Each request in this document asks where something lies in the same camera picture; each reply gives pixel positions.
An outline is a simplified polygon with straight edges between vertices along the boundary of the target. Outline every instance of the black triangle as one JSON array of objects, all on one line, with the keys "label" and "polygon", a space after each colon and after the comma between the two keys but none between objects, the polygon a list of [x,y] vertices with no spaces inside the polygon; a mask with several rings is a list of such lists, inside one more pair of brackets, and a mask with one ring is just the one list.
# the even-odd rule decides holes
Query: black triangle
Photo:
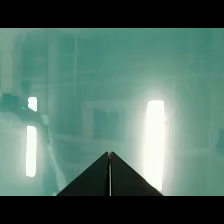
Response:
[{"label": "black triangle", "polygon": [[108,153],[104,153],[58,196],[105,196]]},{"label": "black triangle", "polygon": [[112,196],[163,196],[115,153],[111,173]]}]

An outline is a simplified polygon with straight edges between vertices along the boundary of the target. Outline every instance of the glossy teal surface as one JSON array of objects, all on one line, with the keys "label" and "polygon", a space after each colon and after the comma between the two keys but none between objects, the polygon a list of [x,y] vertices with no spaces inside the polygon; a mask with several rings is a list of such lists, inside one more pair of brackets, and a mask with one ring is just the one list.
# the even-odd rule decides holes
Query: glossy teal surface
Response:
[{"label": "glossy teal surface", "polygon": [[[224,29],[0,29],[0,90],[21,98],[21,82],[32,84],[52,135],[56,193],[114,151],[149,183],[162,181],[164,195],[224,195],[223,40]],[[160,109],[147,113],[156,100],[162,124]],[[10,158],[7,138],[17,137],[0,129]]]}]

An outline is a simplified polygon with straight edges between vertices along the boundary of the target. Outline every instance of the black pointed object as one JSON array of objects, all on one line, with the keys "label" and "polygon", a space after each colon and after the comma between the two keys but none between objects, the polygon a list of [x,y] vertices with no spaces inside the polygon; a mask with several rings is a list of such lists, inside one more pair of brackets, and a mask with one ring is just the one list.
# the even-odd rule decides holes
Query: black pointed object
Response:
[{"label": "black pointed object", "polygon": [[162,196],[115,153],[104,153],[58,196]]}]

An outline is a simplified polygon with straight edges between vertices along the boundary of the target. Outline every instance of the white light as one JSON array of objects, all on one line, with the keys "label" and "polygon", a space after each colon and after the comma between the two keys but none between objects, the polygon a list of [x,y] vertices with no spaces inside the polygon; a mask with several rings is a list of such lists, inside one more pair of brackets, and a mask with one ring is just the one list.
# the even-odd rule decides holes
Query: white light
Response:
[{"label": "white light", "polygon": [[36,97],[29,97],[28,107],[35,112],[37,111],[37,98]]},{"label": "white light", "polygon": [[37,131],[33,126],[27,126],[26,145],[26,175],[34,177],[36,175],[36,152],[37,151]]},{"label": "white light", "polygon": [[143,150],[144,178],[161,191],[164,160],[164,101],[162,100],[148,102]]}]

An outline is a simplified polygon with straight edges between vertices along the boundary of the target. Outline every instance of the vertical light strip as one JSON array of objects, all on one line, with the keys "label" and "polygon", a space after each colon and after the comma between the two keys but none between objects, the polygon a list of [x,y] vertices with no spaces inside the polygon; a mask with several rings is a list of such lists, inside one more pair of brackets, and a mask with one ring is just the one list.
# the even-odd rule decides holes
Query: vertical light strip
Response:
[{"label": "vertical light strip", "polygon": [[[29,97],[28,107],[37,111],[37,98]],[[36,154],[37,154],[37,130],[34,126],[27,126],[27,145],[26,145],[26,176],[36,175]]]},{"label": "vertical light strip", "polygon": [[143,153],[144,178],[158,191],[162,190],[164,161],[164,101],[148,102]]}]

